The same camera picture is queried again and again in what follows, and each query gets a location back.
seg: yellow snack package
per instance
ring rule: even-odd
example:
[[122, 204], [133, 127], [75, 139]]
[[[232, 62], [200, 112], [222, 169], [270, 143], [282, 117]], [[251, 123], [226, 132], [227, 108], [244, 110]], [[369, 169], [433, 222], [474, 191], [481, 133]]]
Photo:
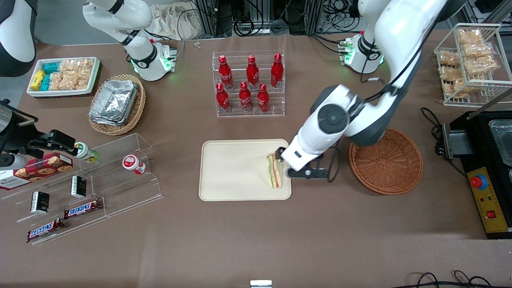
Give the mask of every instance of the yellow snack package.
[[32, 81], [30, 82], [30, 88], [32, 88], [32, 90], [34, 91], [39, 91], [39, 89], [41, 88], [42, 80], [45, 76], [46, 73], [42, 69], [39, 69], [35, 73], [34, 78], [32, 78]]

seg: wicker basket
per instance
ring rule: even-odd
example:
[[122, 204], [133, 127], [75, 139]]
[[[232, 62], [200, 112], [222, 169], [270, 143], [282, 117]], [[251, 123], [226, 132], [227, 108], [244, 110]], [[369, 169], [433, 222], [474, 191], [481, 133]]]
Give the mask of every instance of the wicker basket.
[[[137, 94], [135, 95], [136, 98], [135, 98], [135, 101], [133, 102], [132, 110], [130, 111], [130, 115], [128, 116], [128, 121], [126, 122], [125, 125], [114, 126], [114, 125], [99, 124], [99, 123], [92, 121], [89, 118], [89, 122], [91, 123], [94, 130], [101, 132], [101, 133], [108, 134], [108, 135], [116, 136], [116, 135], [124, 134], [124, 133], [130, 131], [131, 129], [133, 129], [133, 127], [135, 127], [135, 125], [137, 124], [137, 122], [140, 119], [140, 116], [142, 115], [142, 110], [144, 110], [144, 104], [146, 103], [146, 92], [144, 91], [144, 87], [142, 86], [142, 83], [140, 82], [140, 80], [132, 75], [126, 75], [126, 74], [117, 75], [117, 76], [110, 78], [109, 80], [121, 80], [121, 81], [130, 80], [139, 86], [139, 90], [137, 91]], [[96, 94], [94, 94], [94, 98], [92, 100], [91, 107], [94, 104], [94, 102], [96, 101], [96, 98], [98, 98], [99, 91], [101, 91], [101, 88], [103, 88], [103, 85], [105, 85], [105, 83], [106, 83], [106, 81], [103, 84], [101, 84], [101, 86], [96, 91]]]
[[388, 128], [374, 145], [350, 145], [349, 154], [355, 176], [377, 193], [407, 193], [419, 183], [423, 174], [423, 159], [418, 147], [393, 128]]

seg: red switch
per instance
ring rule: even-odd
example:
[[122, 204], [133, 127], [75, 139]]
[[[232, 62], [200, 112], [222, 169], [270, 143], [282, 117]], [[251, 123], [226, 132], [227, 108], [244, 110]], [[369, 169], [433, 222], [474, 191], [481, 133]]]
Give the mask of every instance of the red switch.
[[478, 174], [476, 176], [471, 177], [470, 179], [471, 187], [474, 187], [479, 190], [484, 190], [487, 188], [487, 179], [482, 174]]
[[494, 213], [494, 210], [487, 211], [487, 218], [496, 218], [496, 213]]

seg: table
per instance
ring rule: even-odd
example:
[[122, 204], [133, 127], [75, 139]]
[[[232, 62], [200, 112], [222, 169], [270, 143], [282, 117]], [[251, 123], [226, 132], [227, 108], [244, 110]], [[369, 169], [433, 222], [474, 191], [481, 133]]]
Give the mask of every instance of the table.
[[[371, 95], [380, 84], [360, 84], [359, 75], [340, 66], [335, 53], [306, 36], [201, 40], [200, 50], [187, 42], [175, 73], [143, 82], [147, 102], [132, 130], [154, 147], [152, 171], [165, 197], [41, 246], [25, 244], [26, 229], [15, 223], [12, 205], [0, 203], [1, 285], [247, 287], [251, 279], [271, 279], [275, 287], [391, 287], [415, 283], [419, 275], [414, 272], [453, 280], [454, 269], [511, 285], [512, 242], [484, 240], [467, 180], [434, 154], [431, 124], [419, 111], [426, 106], [442, 122], [466, 111], [440, 103], [431, 52], [446, 33], [434, 31], [426, 43], [422, 66], [390, 124], [411, 137], [423, 156], [423, 178], [413, 191], [381, 196], [365, 188], [350, 169], [345, 139], [345, 161], [331, 184], [294, 179], [286, 201], [201, 201], [205, 141], [291, 141], [324, 87], [343, 83]], [[133, 74], [120, 45], [37, 49], [38, 58], [98, 57], [100, 83]], [[286, 115], [218, 119], [212, 53], [273, 49], [286, 53]], [[386, 65], [374, 75], [389, 77]], [[39, 130], [59, 129], [94, 147], [116, 137], [91, 128], [90, 101], [24, 95], [19, 108], [39, 117]]]

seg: coca-cola bottle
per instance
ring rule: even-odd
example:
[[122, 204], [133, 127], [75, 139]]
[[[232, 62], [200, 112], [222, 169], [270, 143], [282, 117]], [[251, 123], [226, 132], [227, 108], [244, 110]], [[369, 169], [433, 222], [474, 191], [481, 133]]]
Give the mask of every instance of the coca-cola bottle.
[[260, 91], [258, 92], [258, 107], [261, 112], [268, 112], [269, 100], [267, 86], [264, 83], [260, 84]]
[[283, 86], [283, 74], [285, 68], [283, 67], [283, 56], [279, 53], [274, 55], [274, 63], [272, 64], [272, 68], [270, 69], [270, 85], [274, 88], [281, 88]]
[[242, 81], [242, 83], [240, 83], [240, 93], [238, 96], [240, 97], [242, 110], [244, 110], [244, 112], [252, 111], [251, 92], [247, 89], [247, 82]]
[[260, 70], [256, 66], [256, 58], [254, 55], [247, 57], [247, 82], [249, 82], [249, 89], [256, 90], [260, 84]]
[[231, 104], [229, 103], [229, 96], [227, 92], [224, 91], [224, 86], [221, 83], [217, 83], [215, 86], [217, 90], [217, 103], [219, 103], [219, 108], [222, 113], [231, 112]]
[[227, 64], [226, 56], [219, 56], [219, 74], [221, 76], [221, 82], [224, 84], [226, 89], [233, 88], [233, 74], [231, 72], [231, 67]]

